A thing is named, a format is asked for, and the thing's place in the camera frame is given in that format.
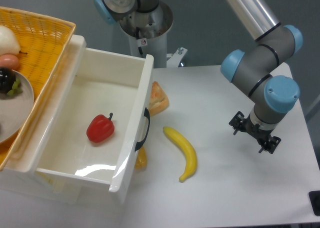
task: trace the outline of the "plate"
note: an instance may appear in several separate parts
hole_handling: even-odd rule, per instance
[[[10,97],[0,93],[0,144],[14,135],[28,118],[34,105],[34,90],[26,77],[15,71],[22,93]]]

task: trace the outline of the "toast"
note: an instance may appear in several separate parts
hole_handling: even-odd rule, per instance
[[[169,99],[167,94],[161,88],[157,81],[152,83],[152,90],[149,102],[150,116],[154,116],[164,111],[169,106]]]

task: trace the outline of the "black drawer handle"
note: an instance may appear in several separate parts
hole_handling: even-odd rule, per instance
[[[144,143],[146,142],[146,139],[147,139],[147,136],[148,136],[148,133],[149,133],[149,127],[150,127],[150,113],[149,113],[149,110],[147,108],[144,109],[144,116],[148,119],[148,128],[146,129],[146,134],[145,134],[145,137],[142,141],[138,141],[135,145],[135,148],[134,148],[134,151],[136,152],[137,150],[139,150],[143,145]]]

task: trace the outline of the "orange object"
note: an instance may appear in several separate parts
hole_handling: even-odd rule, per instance
[[[135,169],[142,169],[147,166],[148,160],[147,160],[147,154],[145,148],[142,146],[139,151],[138,155],[136,157],[136,161],[134,164]]]
[[[31,83],[35,102],[29,117],[16,138],[0,144],[0,171],[10,155],[19,148],[31,122],[35,119],[54,78],[57,66],[76,25],[47,15],[0,6],[0,25],[10,28],[17,37],[21,51],[19,72]]]
[[[165,109],[167,109],[169,106],[169,99],[167,94],[164,92],[164,90],[161,88],[159,83],[157,81],[154,81],[152,83],[152,90],[151,90],[151,96],[150,96],[150,102],[149,102],[149,112],[150,116],[154,116]]]

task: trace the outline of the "basket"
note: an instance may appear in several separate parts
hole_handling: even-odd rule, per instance
[[[0,6],[0,25],[10,28],[16,35],[21,51],[18,71],[31,83],[34,92],[32,110],[20,130],[0,144],[0,171],[25,138],[40,106],[57,66],[69,43],[76,25],[58,18]]]

